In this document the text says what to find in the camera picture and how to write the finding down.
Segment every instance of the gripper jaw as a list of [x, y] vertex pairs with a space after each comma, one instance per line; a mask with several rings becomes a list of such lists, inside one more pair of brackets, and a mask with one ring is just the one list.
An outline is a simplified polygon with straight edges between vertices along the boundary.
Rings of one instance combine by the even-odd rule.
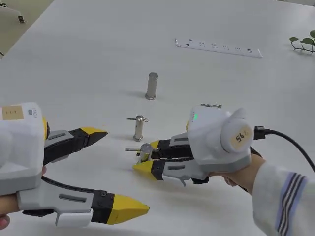
[[150, 160], [139, 161], [133, 166], [138, 173], [152, 180], [163, 180], [163, 176], [177, 178], [184, 186], [185, 180], [189, 179], [194, 183], [209, 181], [207, 173], [202, 171], [192, 155], [186, 133], [150, 144], [157, 151], [152, 152]]
[[42, 177], [36, 189], [18, 192], [23, 214], [57, 213], [56, 226], [84, 227], [90, 222], [114, 225], [139, 217], [149, 207], [131, 197], [62, 184]]
[[43, 165], [62, 160], [70, 154], [96, 143], [107, 134], [107, 131], [93, 127], [81, 127], [70, 131], [51, 131], [45, 141]]
[[[49, 130], [44, 165], [67, 158], [106, 135], [106, 131], [93, 127]], [[17, 192], [17, 197], [23, 214], [43, 217], [56, 212], [56, 226], [60, 227], [84, 227], [90, 222], [113, 225], [144, 215], [149, 210], [147, 205], [128, 196], [70, 186], [47, 177], [42, 177], [37, 188]]]

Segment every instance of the power outlet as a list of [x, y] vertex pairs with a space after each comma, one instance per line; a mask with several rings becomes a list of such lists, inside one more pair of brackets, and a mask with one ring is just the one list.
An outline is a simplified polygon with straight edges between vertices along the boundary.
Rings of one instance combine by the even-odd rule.
[[193, 48], [204, 51], [229, 53], [235, 55], [242, 55], [247, 57], [262, 58], [262, 54], [259, 49], [253, 48], [240, 48], [226, 44], [206, 43], [199, 40], [179, 40], [175, 39], [175, 45], [181, 48]]

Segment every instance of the floor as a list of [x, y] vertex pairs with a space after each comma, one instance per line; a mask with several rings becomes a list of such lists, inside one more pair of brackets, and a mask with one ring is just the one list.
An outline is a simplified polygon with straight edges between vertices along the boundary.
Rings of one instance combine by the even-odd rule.
[[[280, 0], [304, 5], [313, 5], [315, 0]], [[0, 0], [8, 7], [19, 10], [25, 23], [20, 24], [18, 18], [0, 9], [0, 52], [6, 54], [27, 29], [38, 19], [53, 0]]]

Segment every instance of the green leaf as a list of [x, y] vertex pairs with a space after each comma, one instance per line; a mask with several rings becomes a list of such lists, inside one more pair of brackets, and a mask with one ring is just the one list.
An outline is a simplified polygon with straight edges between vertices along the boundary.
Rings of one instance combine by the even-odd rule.
[[305, 44], [310, 44], [310, 45], [315, 45], [314, 41], [311, 38], [304, 38], [301, 43], [305, 43]]
[[312, 38], [315, 38], [315, 30], [313, 30], [313, 31], [310, 32], [310, 36], [311, 36]]
[[291, 42], [295, 42], [295, 41], [297, 41], [297, 40], [299, 40], [298, 38], [296, 38], [296, 37], [292, 37], [292, 38], [290, 38], [289, 39]]

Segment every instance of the number label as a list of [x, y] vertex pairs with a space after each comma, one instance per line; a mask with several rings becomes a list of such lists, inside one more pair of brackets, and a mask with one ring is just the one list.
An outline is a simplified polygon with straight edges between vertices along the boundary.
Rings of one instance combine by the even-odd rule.
[[243, 126], [240, 131], [232, 137], [231, 143], [233, 147], [238, 150], [240, 149], [246, 141], [252, 137], [253, 131], [248, 125]]

